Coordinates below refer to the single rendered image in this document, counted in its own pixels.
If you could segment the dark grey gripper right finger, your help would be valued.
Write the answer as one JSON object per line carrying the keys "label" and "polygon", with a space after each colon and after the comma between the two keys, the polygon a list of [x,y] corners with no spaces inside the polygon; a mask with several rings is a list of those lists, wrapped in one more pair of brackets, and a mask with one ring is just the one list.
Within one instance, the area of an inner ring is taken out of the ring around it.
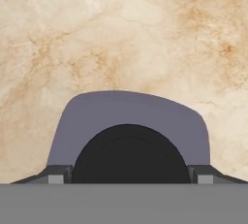
{"label": "dark grey gripper right finger", "polygon": [[246,184],[245,180],[233,176],[226,176],[210,165],[189,165],[189,176],[195,184]]}

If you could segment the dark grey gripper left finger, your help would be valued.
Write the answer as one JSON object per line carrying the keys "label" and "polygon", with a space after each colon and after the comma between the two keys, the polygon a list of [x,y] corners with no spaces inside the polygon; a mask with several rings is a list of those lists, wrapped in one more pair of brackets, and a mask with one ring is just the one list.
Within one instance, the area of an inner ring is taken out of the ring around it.
{"label": "dark grey gripper left finger", "polygon": [[72,182],[72,165],[49,165],[37,175],[15,181],[15,184],[67,184]]}

